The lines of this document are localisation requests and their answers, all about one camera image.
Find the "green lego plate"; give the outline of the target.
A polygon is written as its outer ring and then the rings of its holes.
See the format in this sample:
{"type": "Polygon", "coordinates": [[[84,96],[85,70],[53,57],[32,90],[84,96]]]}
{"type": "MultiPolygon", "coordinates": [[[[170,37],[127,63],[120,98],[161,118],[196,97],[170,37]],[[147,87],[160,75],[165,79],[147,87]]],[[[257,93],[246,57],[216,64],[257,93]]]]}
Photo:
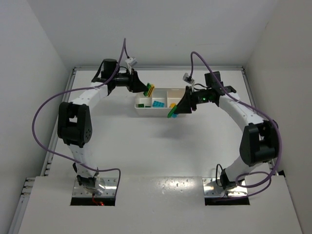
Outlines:
{"type": "Polygon", "coordinates": [[[175,110],[176,110],[176,106],[170,110],[170,112],[167,115],[167,118],[171,118],[172,114],[175,114],[175,110]]]}

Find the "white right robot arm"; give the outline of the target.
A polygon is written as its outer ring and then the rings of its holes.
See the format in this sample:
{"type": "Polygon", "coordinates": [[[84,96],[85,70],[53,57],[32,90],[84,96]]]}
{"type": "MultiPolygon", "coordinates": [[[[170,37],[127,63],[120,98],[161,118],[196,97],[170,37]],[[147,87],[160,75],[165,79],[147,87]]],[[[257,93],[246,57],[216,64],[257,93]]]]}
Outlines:
{"type": "Polygon", "coordinates": [[[223,189],[233,188],[258,165],[278,156],[279,142],[274,124],[240,103],[236,90],[223,85],[218,71],[205,74],[203,89],[195,89],[195,81],[188,74],[183,80],[188,85],[182,99],[172,107],[171,114],[190,114],[197,105],[211,102],[225,111],[242,131],[238,158],[221,171],[219,181],[223,189]]]}

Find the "bee lego stack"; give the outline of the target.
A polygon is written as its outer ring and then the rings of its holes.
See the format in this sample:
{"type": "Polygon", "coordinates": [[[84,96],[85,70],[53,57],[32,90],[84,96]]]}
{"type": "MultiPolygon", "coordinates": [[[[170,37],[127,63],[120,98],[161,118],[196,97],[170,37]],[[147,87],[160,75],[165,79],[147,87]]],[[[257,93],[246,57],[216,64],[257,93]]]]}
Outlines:
{"type": "Polygon", "coordinates": [[[143,95],[144,95],[145,97],[151,97],[151,96],[152,96],[152,93],[153,93],[153,91],[154,91],[154,89],[155,89],[155,86],[154,86],[153,84],[147,83],[147,88],[148,88],[148,90],[145,91],[145,92],[143,93],[143,95]]]}

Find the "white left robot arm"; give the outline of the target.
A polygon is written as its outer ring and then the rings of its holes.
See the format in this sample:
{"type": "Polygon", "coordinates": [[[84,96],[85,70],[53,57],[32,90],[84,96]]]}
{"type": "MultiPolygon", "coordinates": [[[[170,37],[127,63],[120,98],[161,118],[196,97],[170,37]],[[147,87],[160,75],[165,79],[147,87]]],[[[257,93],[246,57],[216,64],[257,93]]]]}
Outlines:
{"type": "Polygon", "coordinates": [[[115,59],[104,59],[91,81],[90,88],[71,102],[62,102],[58,111],[58,137],[69,147],[75,163],[80,186],[96,193],[103,185],[98,176],[98,168],[93,160],[89,146],[93,129],[91,110],[116,87],[126,87],[131,93],[148,90],[142,83],[134,66],[134,57],[126,59],[126,71],[120,72],[120,66],[115,59]]]}

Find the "light blue long lego brick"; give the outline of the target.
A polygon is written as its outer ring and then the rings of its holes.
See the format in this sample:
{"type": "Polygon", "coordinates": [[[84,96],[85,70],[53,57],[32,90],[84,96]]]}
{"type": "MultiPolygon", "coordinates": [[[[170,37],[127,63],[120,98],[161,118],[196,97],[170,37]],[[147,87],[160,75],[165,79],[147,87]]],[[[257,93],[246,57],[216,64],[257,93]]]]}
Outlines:
{"type": "Polygon", "coordinates": [[[153,108],[164,108],[165,107],[165,103],[164,102],[160,102],[160,101],[154,101],[152,104],[153,108]]]}

